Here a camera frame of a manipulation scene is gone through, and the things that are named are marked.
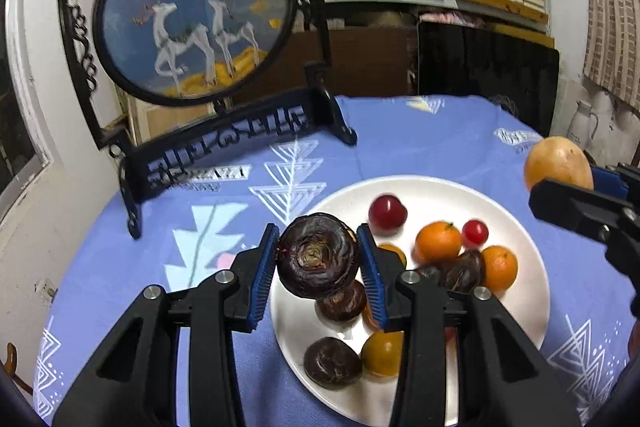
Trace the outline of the dark red plum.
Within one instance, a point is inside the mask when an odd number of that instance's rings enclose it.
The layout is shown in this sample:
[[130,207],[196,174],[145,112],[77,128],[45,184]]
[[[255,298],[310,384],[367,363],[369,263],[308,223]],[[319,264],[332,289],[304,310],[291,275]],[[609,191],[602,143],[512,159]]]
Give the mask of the dark red plum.
[[371,227],[392,233],[404,226],[408,211],[395,195],[382,194],[371,202],[368,217]]

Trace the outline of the blue patterned tablecloth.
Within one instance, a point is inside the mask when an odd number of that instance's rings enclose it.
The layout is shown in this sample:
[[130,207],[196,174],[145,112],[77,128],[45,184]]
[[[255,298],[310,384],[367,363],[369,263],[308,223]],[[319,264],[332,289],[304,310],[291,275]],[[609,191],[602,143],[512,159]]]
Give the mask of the blue patterned tablecloth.
[[145,286],[195,286],[256,246],[269,223],[285,227],[332,204],[346,204],[343,220],[356,227],[382,193],[407,208],[394,238],[405,254],[424,225],[485,222],[489,243],[518,258],[509,296],[530,319],[549,314],[541,350],[579,416],[600,407],[629,359],[634,290],[606,262],[601,244],[533,217],[523,166],[536,132],[477,96],[342,98],[340,105],[357,132],[355,146],[324,132],[243,141],[146,202],[140,239],[126,230],[122,200],[107,204],[44,325],[34,378],[44,421]]

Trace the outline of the orange kumquat plate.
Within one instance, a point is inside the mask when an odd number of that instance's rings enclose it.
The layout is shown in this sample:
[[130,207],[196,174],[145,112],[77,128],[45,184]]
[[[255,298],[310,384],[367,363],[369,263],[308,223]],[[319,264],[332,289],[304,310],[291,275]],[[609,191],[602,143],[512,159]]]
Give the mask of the orange kumquat plate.
[[436,221],[416,234],[412,257],[418,265],[431,265],[454,259],[461,248],[460,231],[450,222]]
[[484,285],[494,294],[509,289],[518,276],[518,258],[503,246],[489,246],[482,251],[482,256]]

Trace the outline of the dark chestnut pile middle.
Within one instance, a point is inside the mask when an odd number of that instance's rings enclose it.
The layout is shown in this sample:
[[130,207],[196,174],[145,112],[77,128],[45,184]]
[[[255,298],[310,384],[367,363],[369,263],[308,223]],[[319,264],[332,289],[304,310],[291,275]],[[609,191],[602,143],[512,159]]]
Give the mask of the dark chestnut pile middle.
[[356,234],[329,213],[296,218],[276,245],[281,284],[294,296],[323,299],[344,291],[360,268]]

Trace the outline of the round deer art screen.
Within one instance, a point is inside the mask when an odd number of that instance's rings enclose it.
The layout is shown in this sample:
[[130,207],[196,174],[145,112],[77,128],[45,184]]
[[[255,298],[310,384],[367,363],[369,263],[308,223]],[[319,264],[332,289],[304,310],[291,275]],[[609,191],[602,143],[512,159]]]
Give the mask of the round deer art screen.
[[[58,0],[70,79],[93,142],[118,164],[128,233],[142,206],[204,158],[244,140],[320,129],[357,135],[324,80],[324,0]],[[134,101],[208,114],[144,143],[126,120],[101,124],[98,75]]]

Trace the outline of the white ceramic jug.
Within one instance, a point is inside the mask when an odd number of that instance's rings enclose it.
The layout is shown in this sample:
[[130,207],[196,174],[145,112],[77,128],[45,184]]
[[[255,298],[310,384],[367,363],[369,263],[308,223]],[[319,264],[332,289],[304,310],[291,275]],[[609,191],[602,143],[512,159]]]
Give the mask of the white ceramic jug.
[[599,127],[599,116],[593,112],[592,106],[586,101],[578,101],[576,112],[568,126],[566,137],[585,150],[593,140]]

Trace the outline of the black board panel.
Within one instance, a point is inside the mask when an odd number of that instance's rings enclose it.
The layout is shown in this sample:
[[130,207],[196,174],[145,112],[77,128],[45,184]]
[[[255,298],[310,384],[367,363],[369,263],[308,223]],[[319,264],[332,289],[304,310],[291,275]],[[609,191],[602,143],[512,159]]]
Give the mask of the black board panel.
[[420,95],[486,98],[539,134],[550,133],[560,54],[539,43],[468,26],[416,26]]

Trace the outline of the large dark water chestnut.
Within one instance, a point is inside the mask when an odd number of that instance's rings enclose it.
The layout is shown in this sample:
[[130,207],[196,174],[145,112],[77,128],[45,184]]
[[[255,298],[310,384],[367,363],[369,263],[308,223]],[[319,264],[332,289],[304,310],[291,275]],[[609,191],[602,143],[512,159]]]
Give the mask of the large dark water chestnut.
[[356,319],[367,306],[364,286],[354,280],[338,293],[317,300],[317,307],[326,319],[333,322],[349,322]]

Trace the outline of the pale yellow round fruit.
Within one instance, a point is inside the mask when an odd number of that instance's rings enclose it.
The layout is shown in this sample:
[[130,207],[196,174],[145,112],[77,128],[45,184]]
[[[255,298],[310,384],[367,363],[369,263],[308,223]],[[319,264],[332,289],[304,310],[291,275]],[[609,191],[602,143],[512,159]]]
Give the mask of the pale yellow round fruit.
[[550,179],[593,190],[593,175],[584,152],[569,139],[549,136],[536,143],[524,164],[524,182],[528,191]]

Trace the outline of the orange kumquat plate right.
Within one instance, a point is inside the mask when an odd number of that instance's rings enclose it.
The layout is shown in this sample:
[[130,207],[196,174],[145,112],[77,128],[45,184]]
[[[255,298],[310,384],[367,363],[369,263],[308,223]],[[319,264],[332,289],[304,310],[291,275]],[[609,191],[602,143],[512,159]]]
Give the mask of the orange kumquat plate right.
[[518,276],[518,258],[503,246],[489,246],[482,251],[482,256],[484,285],[494,294],[509,289]]

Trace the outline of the red cherry tomato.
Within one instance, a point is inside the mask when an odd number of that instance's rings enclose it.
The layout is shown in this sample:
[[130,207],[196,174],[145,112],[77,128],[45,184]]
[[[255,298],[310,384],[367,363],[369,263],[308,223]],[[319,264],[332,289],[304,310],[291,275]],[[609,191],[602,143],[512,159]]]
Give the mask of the red cherry tomato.
[[461,231],[462,245],[465,248],[480,248],[488,239],[487,225],[480,220],[470,220],[463,225]]

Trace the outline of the orange kumquat plate back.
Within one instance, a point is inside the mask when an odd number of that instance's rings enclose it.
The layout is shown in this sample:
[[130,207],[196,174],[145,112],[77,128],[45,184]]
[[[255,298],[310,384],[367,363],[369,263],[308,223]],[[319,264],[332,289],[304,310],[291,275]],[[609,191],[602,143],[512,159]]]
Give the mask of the orange kumquat plate back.
[[450,222],[436,221],[416,234],[412,257],[418,265],[431,265],[454,259],[461,248],[460,231]]

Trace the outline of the window with white frame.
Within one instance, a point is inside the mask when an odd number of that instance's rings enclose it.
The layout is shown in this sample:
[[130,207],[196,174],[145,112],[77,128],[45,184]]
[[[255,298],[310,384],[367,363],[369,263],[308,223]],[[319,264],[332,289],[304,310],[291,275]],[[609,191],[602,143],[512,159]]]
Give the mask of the window with white frame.
[[25,0],[1,0],[1,214],[53,159],[26,39]]

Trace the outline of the checkered curtain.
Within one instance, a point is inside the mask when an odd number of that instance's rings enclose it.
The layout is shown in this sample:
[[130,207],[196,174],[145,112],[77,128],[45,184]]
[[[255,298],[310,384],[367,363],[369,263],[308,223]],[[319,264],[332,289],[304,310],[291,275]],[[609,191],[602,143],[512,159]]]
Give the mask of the checkered curtain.
[[639,0],[588,0],[584,75],[639,107]]

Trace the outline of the yellow tomato on plate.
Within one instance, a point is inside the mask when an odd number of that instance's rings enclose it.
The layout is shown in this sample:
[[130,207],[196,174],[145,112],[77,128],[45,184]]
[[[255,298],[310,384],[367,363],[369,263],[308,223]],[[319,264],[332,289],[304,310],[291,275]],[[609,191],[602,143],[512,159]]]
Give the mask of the yellow tomato on plate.
[[375,332],[361,349],[363,367],[378,377],[396,377],[400,371],[403,345],[403,332]]

